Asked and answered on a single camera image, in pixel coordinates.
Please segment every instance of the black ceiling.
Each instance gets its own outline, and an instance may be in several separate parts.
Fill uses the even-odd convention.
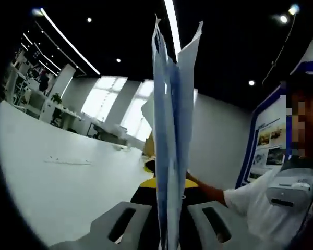
[[[294,1],[174,0],[181,46],[191,41],[199,21],[204,21],[195,65],[195,87],[202,94],[253,110],[290,74],[313,37],[313,3],[299,3],[290,38],[267,78],[292,22],[280,24],[276,16],[287,14]],[[155,14],[174,58],[171,30],[163,0],[111,2],[83,1],[83,4],[45,6],[49,17],[96,67],[101,75],[126,76],[133,80],[152,79],[151,37]],[[74,61],[76,75],[97,76],[54,30],[45,17],[35,17],[25,34],[40,42],[42,52],[60,68],[69,61],[46,34]],[[255,80],[255,86],[248,81]]]

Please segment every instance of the white shirt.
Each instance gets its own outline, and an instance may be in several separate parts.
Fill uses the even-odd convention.
[[[306,211],[295,213],[269,203],[266,189],[280,169],[276,167],[239,189],[224,191],[224,198],[229,209],[247,219],[250,233],[285,246],[297,233]]]

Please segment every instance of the potted plant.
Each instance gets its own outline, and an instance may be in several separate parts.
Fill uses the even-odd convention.
[[[53,101],[54,103],[61,104],[62,99],[61,99],[61,96],[59,95],[59,93],[55,93],[54,95],[52,95],[51,101]]]

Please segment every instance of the window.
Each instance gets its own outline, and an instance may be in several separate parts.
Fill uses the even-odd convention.
[[[101,77],[83,104],[82,113],[104,122],[127,78]]]
[[[142,115],[141,107],[145,104],[153,90],[154,82],[152,80],[145,80],[141,83],[121,122],[121,126],[127,128],[128,135],[141,141],[145,141],[152,131],[152,128]],[[197,93],[198,90],[195,89],[194,102],[196,101]]]

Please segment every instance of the paper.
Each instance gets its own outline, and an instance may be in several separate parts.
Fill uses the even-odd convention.
[[[164,38],[156,20],[152,36],[154,93],[153,137],[156,149],[158,218],[162,249],[178,247],[179,219],[188,168],[189,144],[194,107],[194,65],[201,28],[178,54],[176,65],[168,57]],[[150,101],[142,110],[151,110]],[[151,113],[146,115],[151,120]]]

